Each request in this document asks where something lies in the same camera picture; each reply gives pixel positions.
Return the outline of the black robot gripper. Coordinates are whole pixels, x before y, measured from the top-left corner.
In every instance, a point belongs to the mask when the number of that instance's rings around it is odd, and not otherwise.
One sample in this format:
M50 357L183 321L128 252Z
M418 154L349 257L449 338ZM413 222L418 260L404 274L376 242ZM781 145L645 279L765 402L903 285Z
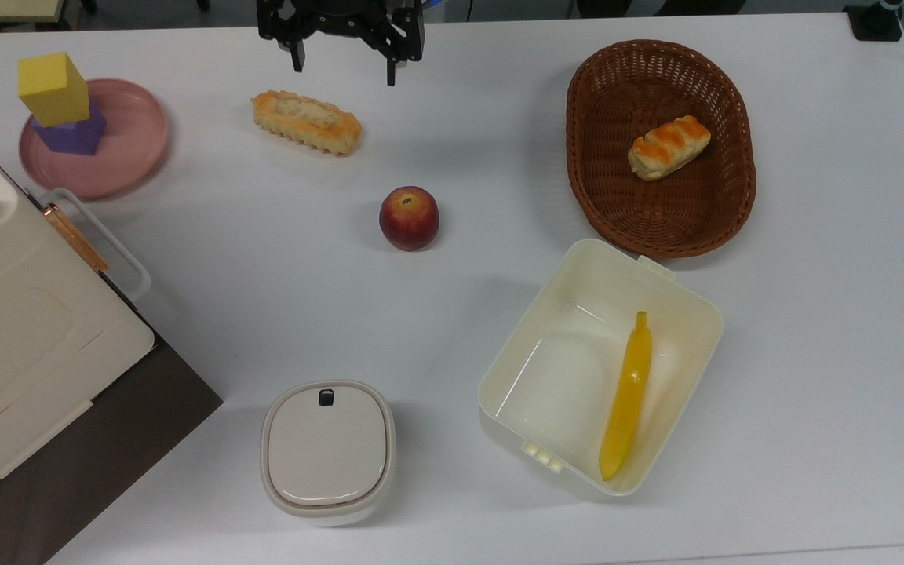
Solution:
M304 71L304 42L316 32L355 37L386 57L386 82L394 86L401 62L419 61L425 43L423 1L258 1L257 30L290 54Z

